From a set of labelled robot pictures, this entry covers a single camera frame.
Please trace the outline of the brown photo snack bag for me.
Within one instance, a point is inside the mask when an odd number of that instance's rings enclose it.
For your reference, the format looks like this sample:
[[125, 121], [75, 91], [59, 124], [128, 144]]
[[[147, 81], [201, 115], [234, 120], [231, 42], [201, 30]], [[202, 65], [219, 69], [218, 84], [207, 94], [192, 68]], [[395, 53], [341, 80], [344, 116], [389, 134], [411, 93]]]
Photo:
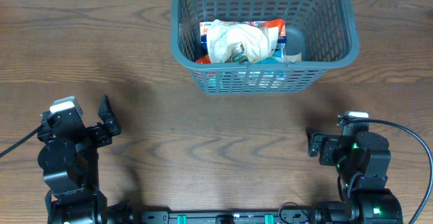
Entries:
[[285, 62], [290, 62], [290, 63], [294, 63], [294, 62], [301, 62], [302, 61], [302, 53], [298, 53], [296, 55], [286, 55], [285, 56]]

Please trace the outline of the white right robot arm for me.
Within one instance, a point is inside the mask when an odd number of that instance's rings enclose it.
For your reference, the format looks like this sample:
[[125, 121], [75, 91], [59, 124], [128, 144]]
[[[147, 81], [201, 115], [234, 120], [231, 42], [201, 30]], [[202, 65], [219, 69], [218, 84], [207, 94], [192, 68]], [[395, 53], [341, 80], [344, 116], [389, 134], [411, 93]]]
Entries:
[[309, 156], [338, 174], [339, 202], [320, 202], [310, 223], [399, 224], [401, 205], [386, 188], [391, 155], [385, 137], [369, 131], [367, 123], [344, 126], [340, 135], [306, 128]]

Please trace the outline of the spaghetti pack red ends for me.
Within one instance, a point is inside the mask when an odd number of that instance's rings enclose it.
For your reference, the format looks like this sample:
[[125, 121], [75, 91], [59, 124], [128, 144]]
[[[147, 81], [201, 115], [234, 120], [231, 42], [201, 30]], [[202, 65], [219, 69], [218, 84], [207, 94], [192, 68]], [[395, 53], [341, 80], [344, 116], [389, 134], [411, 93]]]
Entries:
[[271, 21], [200, 23], [203, 56], [197, 64], [279, 63], [286, 45], [286, 23]]

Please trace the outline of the beige paper pouch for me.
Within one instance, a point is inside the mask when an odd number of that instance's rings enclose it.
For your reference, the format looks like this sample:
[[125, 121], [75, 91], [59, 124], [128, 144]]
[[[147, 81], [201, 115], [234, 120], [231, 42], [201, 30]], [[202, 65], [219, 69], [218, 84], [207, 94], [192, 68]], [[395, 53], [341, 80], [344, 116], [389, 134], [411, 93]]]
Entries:
[[250, 63], [270, 57], [276, 50], [279, 28], [254, 27], [215, 20], [206, 35], [210, 63], [225, 63], [239, 49]]

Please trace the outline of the teal white pouch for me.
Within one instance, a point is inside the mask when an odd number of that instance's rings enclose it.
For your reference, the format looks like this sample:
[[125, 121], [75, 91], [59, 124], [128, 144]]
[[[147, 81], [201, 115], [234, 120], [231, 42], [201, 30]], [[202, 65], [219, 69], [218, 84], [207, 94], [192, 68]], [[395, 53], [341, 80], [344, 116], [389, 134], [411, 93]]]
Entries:
[[285, 56], [286, 56], [286, 49], [276, 49], [275, 52], [270, 56], [267, 57], [259, 62], [257, 64], [278, 64], [278, 63], [284, 63], [285, 62]]

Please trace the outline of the multicolour tissue pack box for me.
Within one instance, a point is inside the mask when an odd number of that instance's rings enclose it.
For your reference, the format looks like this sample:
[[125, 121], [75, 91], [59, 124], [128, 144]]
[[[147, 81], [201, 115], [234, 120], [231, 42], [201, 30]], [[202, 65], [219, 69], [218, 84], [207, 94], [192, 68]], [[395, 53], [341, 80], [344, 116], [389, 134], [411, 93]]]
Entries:
[[[287, 38], [286, 38], [286, 22], [282, 19], [275, 19], [270, 21], [249, 21], [249, 22], [233, 22], [233, 24], [247, 24], [254, 27], [264, 27], [279, 28], [279, 38], [277, 40], [276, 49], [282, 49], [286, 46]], [[200, 23], [200, 42], [201, 47], [204, 51], [207, 50], [207, 39], [206, 35], [208, 33], [208, 29], [211, 27], [212, 22], [201, 22]]]

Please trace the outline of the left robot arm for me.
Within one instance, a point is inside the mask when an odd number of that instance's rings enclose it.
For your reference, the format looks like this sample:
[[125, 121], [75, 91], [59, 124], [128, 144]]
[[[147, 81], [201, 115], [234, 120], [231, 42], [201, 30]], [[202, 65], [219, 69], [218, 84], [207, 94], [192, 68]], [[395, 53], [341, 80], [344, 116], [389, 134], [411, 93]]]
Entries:
[[108, 206], [99, 188], [98, 149], [120, 135], [121, 125], [107, 95], [98, 110], [100, 122], [84, 125], [83, 111], [75, 97], [59, 99], [41, 115], [38, 140], [44, 143], [38, 155], [43, 180], [48, 223], [138, 223], [130, 202]]

